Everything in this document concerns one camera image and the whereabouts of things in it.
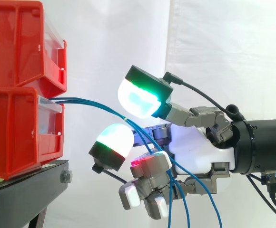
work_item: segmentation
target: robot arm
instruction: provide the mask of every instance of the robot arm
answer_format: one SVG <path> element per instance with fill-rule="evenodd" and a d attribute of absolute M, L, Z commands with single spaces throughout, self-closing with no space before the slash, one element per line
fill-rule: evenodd
<path fill-rule="evenodd" d="M 268 179 L 276 173 L 276 120 L 232 122 L 232 129 L 233 138 L 220 145 L 211 141 L 209 135 L 196 127 L 161 124 L 145 128 L 145 131 L 167 154 L 197 175 L 209 191 L 215 194 L 216 179 L 230 177 L 230 171 L 245 175 L 260 172 Z M 134 146 L 143 145 L 137 133 L 133 133 Z M 151 218 L 161 219 L 168 216 L 169 177 L 166 171 L 169 166 L 165 164 L 164 158 L 163 155 L 146 153 L 131 162 L 130 169 L 136 179 L 119 189 L 125 209 L 131 209 L 126 207 L 130 200 L 126 195 L 126 188 L 130 185 L 136 189 L 139 200 L 144 201 Z M 172 170 L 174 177 L 185 175 L 177 167 L 173 166 Z M 185 195 L 206 194 L 203 187 L 191 177 L 178 182 Z M 177 188 L 173 188 L 172 197 L 173 200 L 181 199 Z"/>
<path fill-rule="evenodd" d="M 171 104 L 167 121 L 183 127 L 208 127 L 217 143 L 226 142 L 232 137 L 231 123 L 224 113 L 216 107 L 196 107 L 187 110 L 177 104 Z"/>

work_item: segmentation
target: white fabric curtain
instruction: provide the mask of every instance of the white fabric curtain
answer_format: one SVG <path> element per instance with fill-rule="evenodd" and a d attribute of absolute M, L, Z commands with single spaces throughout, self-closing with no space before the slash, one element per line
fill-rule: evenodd
<path fill-rule="evenodd" d="M 172 0 L 166 70 L 224 107 L 236 104 L 248 120 L 276 119 L 276 1 Z M 211 105 L 181 86 L 172 101 L 188 108 Z M 214 200 L 225 228 L 276 227 L 276 215 L 245 176 L 217 181 Z M 189 195 L 187 201 L 191 227 L 219 227 L 207 196 Z M 184 210 L 182 203 L 177 207 Z M 184 213 L 174 211 L 173 219 L 186 227 Z"/>

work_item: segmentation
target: green light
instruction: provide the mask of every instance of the green light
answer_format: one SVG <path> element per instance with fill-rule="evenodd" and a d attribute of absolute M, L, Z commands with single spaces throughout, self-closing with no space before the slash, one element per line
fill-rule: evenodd
<path fill-rule="evenodd" d="M 119 87 L 118 98 L 125 110 L 139 118 L 150 117 L 161 106 L 156 95 L 138 88 L 126 79 Z"/>
<path fill-rule="evenodd" d="M 129 127 L 115 123 L 108 126 L 98 137 L 97 141 L 111 148 L 124 158 L 134 144 L 134 135 Z"/>

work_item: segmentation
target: blue cable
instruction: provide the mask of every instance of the blue cable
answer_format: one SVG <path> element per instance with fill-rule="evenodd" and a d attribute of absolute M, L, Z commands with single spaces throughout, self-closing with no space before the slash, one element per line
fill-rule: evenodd
<path fill-rule="evenodd" d="M 214 202 L 214 200 L 213 200 L 213 198 L 211 196 L 211 193 L 210 193 L 209 189 L 204 185 L 204 183 L 197 176 L 195 176 L 194 174 L 192 174 L 191 172 L 189 172 L 188 170 L 186 170 L 184 167 L 182 167 L 180 164 L 178 164 L 178 162 L 176 162 L 173 158 L 170 157 L 170 159 L 171 159 L 171 162 L 173 162 L 175 165 L 177 165 L 179 168 L 181 168 L 184 172 L 186 172 L 187 174 L 189 174 L 190 176 L 192 176 L 198 183 L 200 183 L 201 186 L 203 186 L 203 188 L 206 190 L 207 194 L 209 195 L 209 198 L 210 198 L 210 200 L 212 202 L 214 210 L 215 210 L 215 212 L 217 214 L 217 218 L 218 218 L 218 221 L 219 221 L 219 226 L 220 226 L 220 228 L 222 228 L 223 227 L 222 220 L 220 218 L 220 214 L 218 212 L 218 209 L 217 209 L 217 207 L 215 205 L 215 202 Z"/>
<path fill-rule="evenodd" d="M 94 107 L 97 107 L 97 108 L 101 108 L 101 109 L 103 109 L 103 110 L 105 110 L 105 111 L 107 111 L 107 112 L 110 112 L 110 113 L 112 113 L 112 114 L 115 114 L 115 115 L 121 117 L 121 118 L 122 118 L 123 120 L 125 120 L 130 126 L 132 126 L 136 132 L 140 131 L 141 133 L 143 133 L 143 134 L 154 144 L 154 146 L 155 146 L 159 151 L 162 151 L 162 149 L 161 149 L 160 146 L 157 144 L 157 142 L 156 142 L 154 139 L 152 139 L 144 129 L 142 129 L 140 126 L 138 126 L 138 125 L 137 125 L 136 123 L 134 123 L 133 121 L 131 121 L 131 120 L 129 120 L 129 119 L 126 119 L 123 115 L 117 113 L 117 112 L 114 111 L 113 109 L 111 109 L 111 108 L 109 108 L 109 107 L 107 107 L 107 106 L 105 106 L 105 105 L 103 105 L 103 104 L 100 104 L 100 103 L 98 103 L 98 102 L 94 102 L 94 101 L 90 101 L 90 100 L 86 100 L 86 99 L 82 99 L 82 98 L 76 98 L 76 97 L 59 97 L 59 98 L 52 98 L 51 100 L 64 100 L 64 99 L 67 100 L 67 101 L 58 101 L 58 102 L 56 102 L 56 103 L 58 103 L 58 104 L 81 104 L 81 105 L 83 104 L 83 105 L 90 105 L 90 106 L 94 106 Z M 148 147 L 146 141 L 144 140 L 144 138 L 141 136 L 141 134 L 139 134 L 139 136 L 141 137 L 141 140 L 143 141 L 143 143 L 146 145 L 146 147 L 147 147 L 148 150 L 149 150 L 149 147 Z M 203 183 L 202 181 L 200 181 L 200 179 L 199 179 L 198 177 L 196 177 L 194 174 L 192 174 L 191 172 L 189 172 L 188 170 L 186 170 L 184 167 L 182 167 L 180 164 L 178 164 L 174 159 L 172 159 L 171 157 L 170 157 L 170 159 L 171 159 L 171 161 L 172 161 L 176 166 L 178 166 L 180 169 L 182 169 L 182 170 L 183 170 L 184 172 L 186 172 L 187 174 L 191 175 L 191 176 L 192 176 L 196 181 L 198 181 L 198 182 L 201 184 L 201 186 L 205 189 L 205 191 L 206 191 L 207 194 L 209 195 L 210 200 L 211 200 L 211 202 L 212 202 L 212 205 L 213 205 L 213 207 L 214 207 L 214 209 L 215 209 L 215 211 L 216 211 L 216 214 L 217 214 L 217 217 L 218 217 L 218 221 L 219 221 L 220 228 L 222 228 L 223 226 L 222 226 L 222 221 L 221 221 L 221 218 L 220 218 L 220 214 L 219 214 L 219 212 L 218 212 L 218 210 L 217 210 L 217 207 L 216 207 L 215 202 L 214 202 L 214 200 L 213 200 L 213 198 L 212 198 L 212 196 L 211 196 L 210 191 L 207 189 L 207 187 L 204 185 L 204 183 Z"/>
<path fill-rule="evenodd" d="M 170 192 L 169 192 L 169 199 L 168 199 L 168 202 L 169 202 L 169 205 L 168 205 L 168 228 L 170 228 L 171 223 L 172 223 L 172 193 L 173 193 L 173 180 L 171 180 L 171 177 L 172 177 L 171 170 L 168 170 L 168 175 L 170 177 Z"/>
<path fill-rule="evenodd" d="M 187 202 L 186 202 L 186 197 L 184 192 L 181 190 L 181 186 L 180 184 L 174 179 L 173 180 L 174 184 L 176 184 L 176 186 L 178 187 L 182 200 L 184 201 L 184 205 L 185 205 L 185 209 L 186 209 L 186 214 L 187 214 L 187 227 L 190 228 L 190 216 L 189 216 L 189 209 L 187 208 Z"/>

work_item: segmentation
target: black metal stand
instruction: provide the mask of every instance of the black metal stand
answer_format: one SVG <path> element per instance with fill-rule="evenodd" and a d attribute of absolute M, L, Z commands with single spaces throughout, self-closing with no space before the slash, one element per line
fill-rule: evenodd
<path fill-rule="evenodd" d="M 52 166 L 0 182 L 0 228 L 22 228 L 28 223 L 29 228 L 43 227 L 47 206 L 69 182 L 66 179 L 68 161 L 56 160 L 50 164 Z"/>

